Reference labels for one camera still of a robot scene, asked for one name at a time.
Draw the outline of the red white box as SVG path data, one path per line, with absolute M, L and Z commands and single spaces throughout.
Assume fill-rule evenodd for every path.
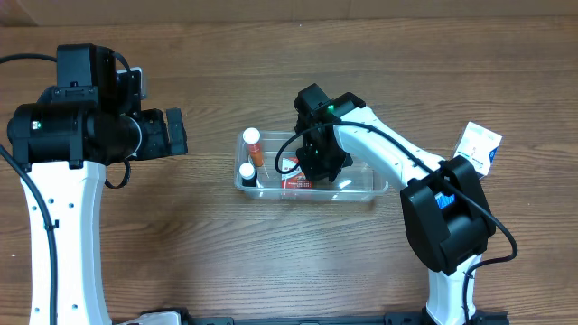
M 299 161 L 296 157 L 284 158 L 281 165 L 282 171 L 288 172 L 298 164 Z M 305 177 L 301 168 L 298 167 L 291 173 L 281 175 L 281 187 L 283 189 L 311 189 L 312 182 Z

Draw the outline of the orange bottle white cap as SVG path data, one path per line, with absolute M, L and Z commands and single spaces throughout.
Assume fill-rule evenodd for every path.
M 262 167 L 264 164 L 264 155 L 261 150 L 261 134 L 259 130 L 254 127 L 249 127 L 243 132 L 242 138 L 247 146 L 253 164 L 256 167 Z

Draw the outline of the black bottle white cap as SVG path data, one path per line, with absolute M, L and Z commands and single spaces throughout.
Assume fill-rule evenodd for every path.
M 242 163 L 238 172 L 241 177 L 241 184 L 244 187 L 256 187 L 258 185 L 257 169 L 252 163 Z

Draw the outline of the white blue box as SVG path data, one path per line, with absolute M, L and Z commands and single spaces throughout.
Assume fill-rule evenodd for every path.
M 461 133 L 453 156 L 468 160 L 482 179 L 489 174 L 501 140 L 501 135 L 470 121 Z

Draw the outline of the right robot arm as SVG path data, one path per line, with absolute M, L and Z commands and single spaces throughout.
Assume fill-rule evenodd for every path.
M 407 240 L 428 270 L 426 322 L 477 323 L 474 267 L 496 227 L 471 163 L 411 144 L 350 92 L 331 99 L 311 84 L 294 108 L 295 132 L 303 139 L 296 156 L 309 181 L 335 181 L 360 159 L 398 190 Z

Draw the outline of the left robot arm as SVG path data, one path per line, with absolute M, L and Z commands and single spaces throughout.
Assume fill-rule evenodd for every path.
M 32 324 L 108 324 L 100 210 L 107 167 L 188 151 L 177 108 L 144 110 L 145 77 L 117 51 L 61 45 L 56 83 L 19 106 L 1 154 L 30 221 Z

